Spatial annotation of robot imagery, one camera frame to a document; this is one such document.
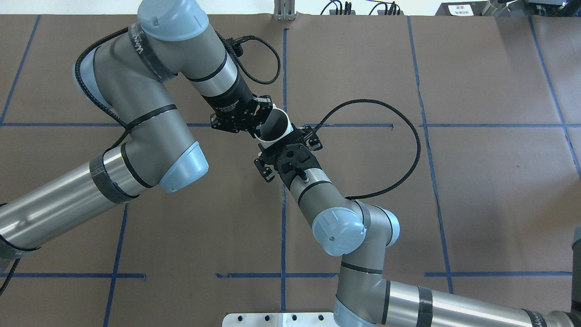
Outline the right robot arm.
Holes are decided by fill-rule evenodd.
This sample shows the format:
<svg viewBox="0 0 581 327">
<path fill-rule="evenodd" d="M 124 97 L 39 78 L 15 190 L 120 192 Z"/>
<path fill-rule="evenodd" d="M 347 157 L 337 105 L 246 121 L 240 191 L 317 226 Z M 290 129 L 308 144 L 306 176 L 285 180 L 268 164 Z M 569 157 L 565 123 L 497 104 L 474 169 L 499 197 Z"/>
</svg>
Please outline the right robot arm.
<svg viewBox="0 0 581 327">
<path fill-rule="evenodd" d="M 324 251 L 341 258 L 334 321 L 340 327 L 578 327 L 580 325 L 580 228 L 572 242 L 572 300 L 568 312 L 540 314 L 500 306 L 382 277 L 385 250 L 397 241 L 395 214 L 344 198 L 310 147 L 314 132 L 292 129 L 257 133 L 255 160 L 266 180 L 279 174 Z"/>
</svg>

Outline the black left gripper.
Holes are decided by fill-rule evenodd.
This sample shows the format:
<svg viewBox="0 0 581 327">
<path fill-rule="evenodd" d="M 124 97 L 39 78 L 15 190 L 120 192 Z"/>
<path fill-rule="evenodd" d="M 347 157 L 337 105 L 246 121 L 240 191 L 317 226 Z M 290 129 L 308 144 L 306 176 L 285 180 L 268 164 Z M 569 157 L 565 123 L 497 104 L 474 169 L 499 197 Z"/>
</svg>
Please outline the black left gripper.
<svg viewBox="0 0 581 327">
<path fill-rule="evenodd" d="M 247 86 L 233 86 L 225 93 L 210 97 L 214 114 L 210 116 L 213 129 L 229 133 L 256 134 L 274 109 L 270 95 L 254 97 Z"/>
</svg>

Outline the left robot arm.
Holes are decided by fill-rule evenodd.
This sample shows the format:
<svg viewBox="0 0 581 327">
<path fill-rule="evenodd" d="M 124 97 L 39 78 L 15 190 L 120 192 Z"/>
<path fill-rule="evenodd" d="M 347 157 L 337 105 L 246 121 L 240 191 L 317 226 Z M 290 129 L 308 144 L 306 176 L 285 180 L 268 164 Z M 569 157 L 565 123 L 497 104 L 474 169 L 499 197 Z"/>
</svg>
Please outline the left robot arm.
<svg viewBox="0 0 581 327">
<path fill-rule="evenodd" d="M 182 74 L 214 110 L 212 128 L 254 135 L 272 108 L 241 76 L 234 51 L 195 0 L 144 0 L 137 23 L 90 46 L 79 88 L 131 136 L 1 208 L 1 261 L 42 244 L 155 186 L 172 193 L 209 169 L 165 83 Z"/>
</svg>

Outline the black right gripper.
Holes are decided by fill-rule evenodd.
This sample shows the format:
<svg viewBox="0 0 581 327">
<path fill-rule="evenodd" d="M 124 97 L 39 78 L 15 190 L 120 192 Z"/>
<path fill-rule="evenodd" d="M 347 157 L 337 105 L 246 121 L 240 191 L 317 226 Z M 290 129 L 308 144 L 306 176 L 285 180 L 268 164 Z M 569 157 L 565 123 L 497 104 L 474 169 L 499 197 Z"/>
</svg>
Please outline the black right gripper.
<svg viewBox="0 0 581 327">
<path fill-rule="evenodd" d="M 254 164 L 266 182 L 271 182 L 277 172 L 284 183 L 291 183 L 299 176 L 303 182 L 309 181 L 306 171 L 320 169 L 311 149 L 322 149 L 314 128 L 298 128 L 288 133 L 268 147 L 259 144 L 261 153 Z"/>
</svg>

